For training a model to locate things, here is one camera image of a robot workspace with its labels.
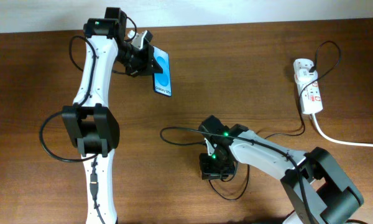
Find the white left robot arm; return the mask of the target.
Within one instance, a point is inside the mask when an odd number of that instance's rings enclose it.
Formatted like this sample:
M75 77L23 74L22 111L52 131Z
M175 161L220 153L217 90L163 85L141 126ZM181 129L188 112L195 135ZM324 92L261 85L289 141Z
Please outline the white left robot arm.
M83 26L86 58L78 93L64 106L62 120L72 145L81 154L88 191L87 223L117 223L112 166L120 127L109 110L109 87L116 62L130 77L151 76L157 93L170 95L168 53L151 44L145 30L126 32L127 14L107 7L104 18L90 18Z

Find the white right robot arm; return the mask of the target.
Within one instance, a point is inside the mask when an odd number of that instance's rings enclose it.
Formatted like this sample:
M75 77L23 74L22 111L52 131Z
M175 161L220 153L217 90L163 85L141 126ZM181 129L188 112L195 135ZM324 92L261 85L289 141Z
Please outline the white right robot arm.
M325 149L288 149L235 124L229 128L209 116L198 130L207 152L200 155L204 180L226 180L237 164L255 167L279 180L294 211L286 223L346 223L364 198L335 158Z

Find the blue Galaxy smartphone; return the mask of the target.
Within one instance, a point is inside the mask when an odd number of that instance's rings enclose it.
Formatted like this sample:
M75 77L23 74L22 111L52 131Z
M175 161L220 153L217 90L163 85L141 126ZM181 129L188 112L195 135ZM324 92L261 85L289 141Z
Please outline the blue Galaxy smartphone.
M158 94L171 97L170 57L165 51L154 47L154 59L160 65L161 72L154 73L154 91Z

